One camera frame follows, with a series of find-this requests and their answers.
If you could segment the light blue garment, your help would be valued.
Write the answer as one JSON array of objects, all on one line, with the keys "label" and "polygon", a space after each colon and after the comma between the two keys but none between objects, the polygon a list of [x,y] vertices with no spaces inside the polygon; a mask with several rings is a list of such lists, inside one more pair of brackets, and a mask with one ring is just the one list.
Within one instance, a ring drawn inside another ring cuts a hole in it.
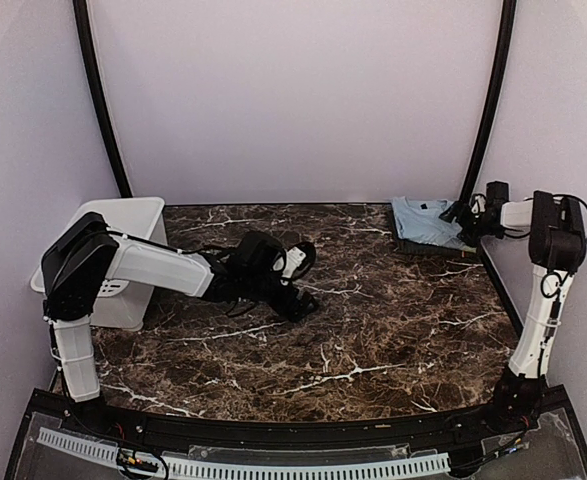
[{"label": "light blue garment", "polygon": [[406,196],[391,200],[395,230],[400,240],[421,245],[444,247],[471,252],[474,247],[465,244],[458,235],[462,228],[440,218],[453,202],[450,200],[414,200]]}]

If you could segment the black pinstriped shirt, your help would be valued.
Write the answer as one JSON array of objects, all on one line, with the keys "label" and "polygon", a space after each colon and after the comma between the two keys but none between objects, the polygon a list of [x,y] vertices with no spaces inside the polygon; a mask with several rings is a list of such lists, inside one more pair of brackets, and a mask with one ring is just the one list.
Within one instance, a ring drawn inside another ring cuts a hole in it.
[{"label": "black pinstriped shirt", "polygon": [[395,230],[395,222],[392,215],[392,207],[390,213],[390,221],[392,223],[394,238],[397,241],[400,251],[402,253],[410,255],[446,256],[450,258],[472,258],[478,254],[478,249],[476,247],[474,247],[474,250],[472,250],[471,252],[468,252],[444,247],[421,245],[408,240],[400,240]]}]

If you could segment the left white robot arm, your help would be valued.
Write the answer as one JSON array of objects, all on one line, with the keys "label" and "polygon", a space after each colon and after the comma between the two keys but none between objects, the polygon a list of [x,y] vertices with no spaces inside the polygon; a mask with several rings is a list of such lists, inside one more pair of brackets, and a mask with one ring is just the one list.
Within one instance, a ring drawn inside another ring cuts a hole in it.
[{"label": "left white robot arm", "polygon": [[76,421],[93,436],[114,427],[101,395],[90,331],[94,305],[106,280],[134,282],[211,303],[264,303],[279,317],[299,322],[319,308],[296,281],[314,266],[315,246],[291,248],[261,231],[244,234],[238,245],[205,245],[184,251],[108,227],[97,212],[84,214],[44,253],[43,318],[66,395],[78,403]]}]

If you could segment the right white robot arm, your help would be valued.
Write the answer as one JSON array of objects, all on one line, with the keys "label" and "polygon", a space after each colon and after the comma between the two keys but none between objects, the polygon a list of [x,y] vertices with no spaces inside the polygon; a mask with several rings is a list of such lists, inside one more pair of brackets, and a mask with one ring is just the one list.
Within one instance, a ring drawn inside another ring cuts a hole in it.
[{"label": "right white robot arm", "polygon": [[538,396],[545,382],[564,304],[587,254],[587,204],[575,195],[541,190],[516,202],[507,183],[494,181],[442,217],[457,220],[459,238],[469,246],[486,236],[528,242],[532,290],[523,330],[495,386],[496,402],[483,413],[484,426],[503,434],[522,416],[519,400]]}]

